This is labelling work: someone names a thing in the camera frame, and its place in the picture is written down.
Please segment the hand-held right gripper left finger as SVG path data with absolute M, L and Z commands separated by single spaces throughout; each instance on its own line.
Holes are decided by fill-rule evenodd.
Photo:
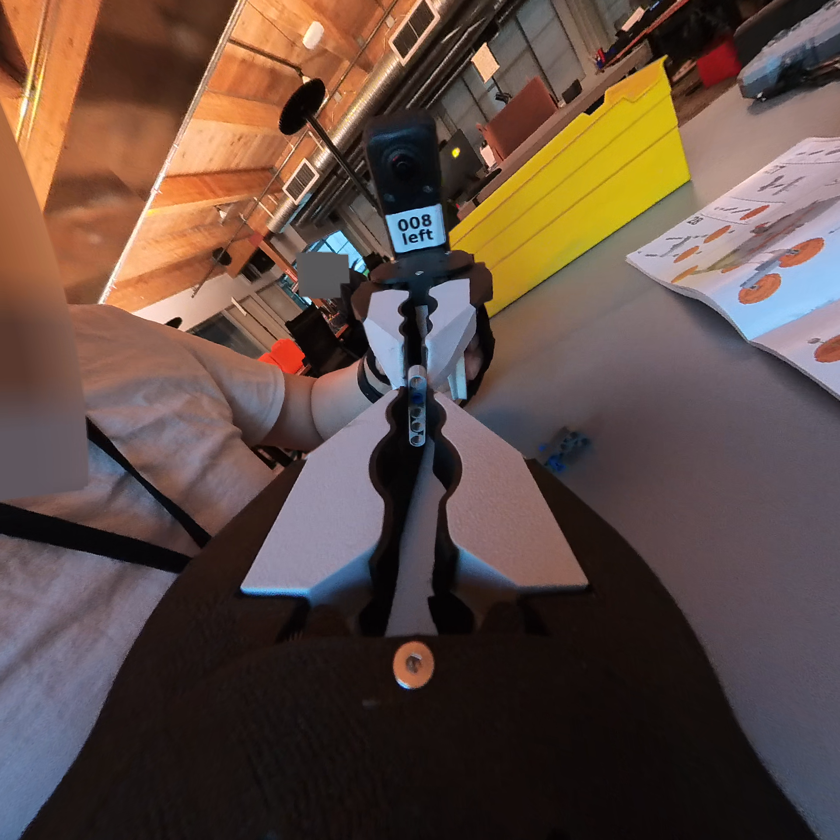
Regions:
M 338 607 L 365 636 L 389 623 L 404 524 L 404 390 L 306 459 L 240 591 Z

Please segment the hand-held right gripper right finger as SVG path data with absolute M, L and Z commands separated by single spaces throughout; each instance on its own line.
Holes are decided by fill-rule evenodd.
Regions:
M 434 398 L 437 504 L 430 616 L 469 634 L 499 602 L 582 592 L 588 579 L 526 459 L 446 395 Z

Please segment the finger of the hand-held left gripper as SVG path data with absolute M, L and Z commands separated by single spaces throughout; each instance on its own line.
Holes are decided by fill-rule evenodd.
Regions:
M 404 312 L 409 306 L 408 290 L 374 290 L 363 319 L 371 350 L 393 390 L 407 385 L 412 361 L 413 344 Z
M 465 351 L 476 334 L 476 308 L 467 277 L 431 287 L 424 339 L 427 383 L 436 391 L 450 391 L 454 400 L 467 398 Z

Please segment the light grey holed beam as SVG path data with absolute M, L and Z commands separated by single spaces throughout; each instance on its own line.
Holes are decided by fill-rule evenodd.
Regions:
M 422 364 L 412 365 L 406 374 L 408 442 L 415 448 L 426 444 L 427 371 Z

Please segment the dark grey angled beam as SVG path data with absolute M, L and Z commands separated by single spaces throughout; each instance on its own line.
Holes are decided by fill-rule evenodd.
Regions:
M 582 457 L 591 442 L 580 430 L 563 426 L 539 446 L 536 460 L 541 466 L 559 475 Z

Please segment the grey desk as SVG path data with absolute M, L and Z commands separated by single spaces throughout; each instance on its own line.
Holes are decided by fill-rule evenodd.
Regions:
M 562 481 L 687 615 L 743 730 L 838 838 L 838 401 L 626 255 L 799 141 L 838 135 L 838 83 L 737 89 L 680 128 L 692 181 L 492 319 L 469 410 L 528 456 L 591 439 Z

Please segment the black smartwatch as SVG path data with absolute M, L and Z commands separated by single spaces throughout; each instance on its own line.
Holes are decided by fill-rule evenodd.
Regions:
M 378 402 L 392 390 L 389 378 L 380 368 L 371 349 L 367 350 L 358 363 L 357 381 L 360 391 L 370 403 Z

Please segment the dark monitor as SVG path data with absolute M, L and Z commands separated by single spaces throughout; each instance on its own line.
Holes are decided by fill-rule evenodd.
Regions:
M 462 129 L 440 146 L 439 162 L 445 201 L 465 201 L 478 193 L 486 166 Z

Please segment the brown cardboard box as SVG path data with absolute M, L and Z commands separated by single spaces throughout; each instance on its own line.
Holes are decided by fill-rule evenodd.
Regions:
M 494 118 L 476 127 L 500 164 L 557 111 L 543 79 L 534 77 Z

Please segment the yellow storage bin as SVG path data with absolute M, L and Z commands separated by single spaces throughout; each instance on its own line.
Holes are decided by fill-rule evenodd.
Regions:
M 657 59 L 606 90 L 452 231 L 493 277 L 492 317 L 690 180 Z

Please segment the person's white t-shirt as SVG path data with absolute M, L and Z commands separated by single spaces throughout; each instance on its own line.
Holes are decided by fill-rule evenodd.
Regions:
M 272 480 L 253 453 L 282 373 L 107 306 L 70 308 L 87 415 L 211 535 Z M 1 834 L 19 838 L 87 740 L 173 574 L 2 536 Z

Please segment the red box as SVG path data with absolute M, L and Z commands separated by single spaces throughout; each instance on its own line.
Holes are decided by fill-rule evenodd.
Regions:
M 737 47 L 732 34 L 722 35 L 709 45 L 696 60 L 696 69 L 704 88 L 736 78 L 742 70 Z

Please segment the open instruction booklet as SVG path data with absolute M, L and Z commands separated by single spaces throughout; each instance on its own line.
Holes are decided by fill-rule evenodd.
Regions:
M 626 257 L 839 397 L 839 139 L 805 139 Z

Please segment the grey plastic case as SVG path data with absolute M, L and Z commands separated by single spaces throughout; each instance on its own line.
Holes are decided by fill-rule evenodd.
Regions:
M 746 99 L 767 94 L 789 71 L 813 70 L 839 54 L 839 6 L 826 3 L 781 31 L 751 58 L 738 75 Z

